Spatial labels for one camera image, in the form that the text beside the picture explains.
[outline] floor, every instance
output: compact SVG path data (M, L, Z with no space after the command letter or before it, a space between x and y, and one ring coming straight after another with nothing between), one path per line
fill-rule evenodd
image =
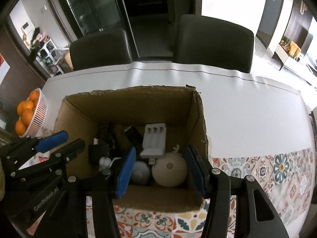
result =
M253 55L251 73L256 76L276 80L299 90L305 104L310 110L317 107L316 89L286 68L282 68L281 71L279 71L280 67L280 62L272 59L264 45L262 45L258 38L255 38L255 52Z

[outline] white plastic basket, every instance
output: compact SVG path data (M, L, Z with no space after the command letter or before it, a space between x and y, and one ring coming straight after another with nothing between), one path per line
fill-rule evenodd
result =
M25 136L35 137L38 131L42 128L42 125L45 121L47 111L49 109L47 98L44 96L40 88L37 88L36 90L40 93L40 97L38 99L30 125L26 129L26 132L22 136L20 136L20 138L23 138Z

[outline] cardboard box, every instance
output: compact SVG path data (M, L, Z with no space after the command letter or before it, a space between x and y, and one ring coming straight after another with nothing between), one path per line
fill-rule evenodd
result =
M78 138L86 142L85 151L67 164L68 176L87 178L97 174L98 168L88 162L88 145L96 137L98 124L110 122L119 127L117 135L123 149L131 145L123 134L127 126L136 126L144 135L146 124L165 123L166 152L172 152L179 144L180 152L184 153L186 146L193 144L202 157L208 158L202 101L194 88L138 86L93 91L66 97L55 123L54 131L67 131L69 142ZM129 184L126 194L114 203L143 210L186 212L198 210L202 198L188 175L185 183L177 188Z
M70 58L70 52L67 51L64 55L64 60L66 61L66 63L68 64L69 68L71 69L71 71L74 70L73 68L73 64L72 64L72 60Z

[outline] patterned tablecloth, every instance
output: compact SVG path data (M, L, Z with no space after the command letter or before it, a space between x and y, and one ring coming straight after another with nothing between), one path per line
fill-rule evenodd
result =
M47 154L44 157L36 155L29 164L44 161L47 157ZM272 201L285 226L309 209L315 171L315 155L310 149L263 157L213 158L211 163L228 175L253 175ZM182 214L148 212L117 205L114 209L122 237L199 238L208 207L209 200L205 200L199 211ZM28 230L30 234L34 233L38 223ZM236 198L232 196L228 238L234 237L235 223ZM89 237L95 237L90 197L87 197L87 226Z

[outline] black dining chair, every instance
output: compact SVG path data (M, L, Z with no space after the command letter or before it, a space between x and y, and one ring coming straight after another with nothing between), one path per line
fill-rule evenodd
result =
M173 62L203 64L250 73L254 34L235 23L198 15L182 15Z
M74 41L69 48L74 70L132 63L126 32L111 28Z

